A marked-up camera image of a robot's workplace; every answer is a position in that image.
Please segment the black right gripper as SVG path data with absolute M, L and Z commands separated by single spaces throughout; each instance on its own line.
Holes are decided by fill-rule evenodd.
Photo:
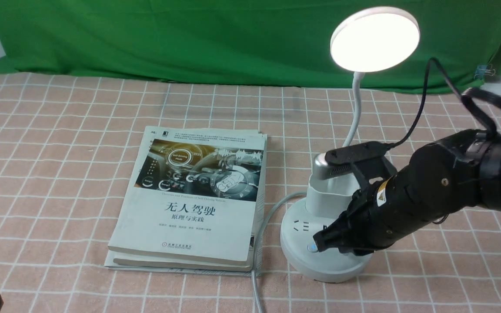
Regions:
M 370 254 L 465 207 L 481 204 L 480 161 L 469 152 L 485 137 L 463 130 L 416 150 L 395 175 L 352 201 L 346 215 L 313 235 L 318 252 Z

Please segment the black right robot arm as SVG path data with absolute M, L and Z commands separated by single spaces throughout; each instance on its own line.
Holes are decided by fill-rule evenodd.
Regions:
M 466 207 L 501 212 L 501 135 L 463 130 L 416 150 L 396 172 L 389 144 L 368 141 L 326 153 L 360 188 L 344 212 L 313 240 L 319 252 L 365 256 Z

